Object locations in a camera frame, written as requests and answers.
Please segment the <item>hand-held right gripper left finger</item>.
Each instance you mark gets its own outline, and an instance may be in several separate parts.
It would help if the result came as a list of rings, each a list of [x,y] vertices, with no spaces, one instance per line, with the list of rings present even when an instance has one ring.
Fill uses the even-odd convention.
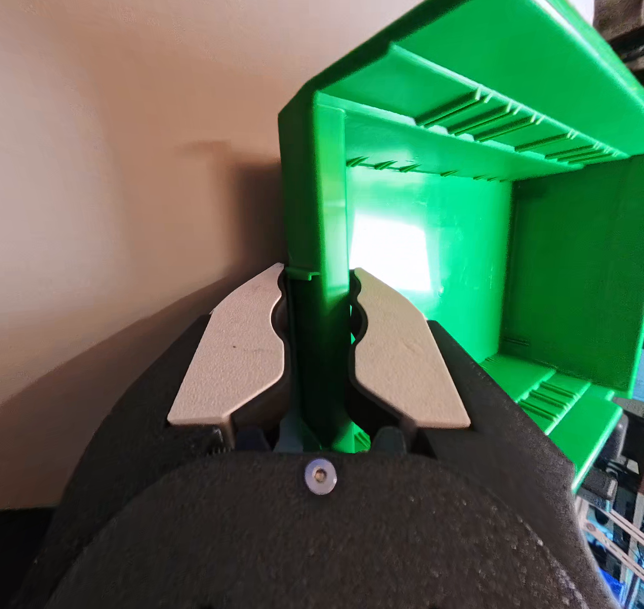
[[[277,443],[292,390],[284,271],[273,264],[211,311],[167,414],[170,426],[217,428],[225,445],[259,428]]]

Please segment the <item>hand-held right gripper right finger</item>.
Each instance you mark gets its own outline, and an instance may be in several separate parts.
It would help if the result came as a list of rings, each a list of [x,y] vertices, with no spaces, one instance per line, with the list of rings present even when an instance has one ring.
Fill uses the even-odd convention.
[[[471,420],[423,313],[363,268],[353,271],[352,304],[360,327],[351,348],[350,378],[376,418],[364,429],[396,424],[419,429],[468,429]]]

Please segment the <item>green plastic bin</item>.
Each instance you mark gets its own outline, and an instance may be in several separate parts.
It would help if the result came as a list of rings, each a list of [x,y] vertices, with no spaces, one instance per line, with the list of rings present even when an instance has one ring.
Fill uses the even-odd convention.
[[[278,115],[304,450],[358,452],[350,278],[440,325],[573,463],[643,345],[643,87],[568,0],[426,0]]]

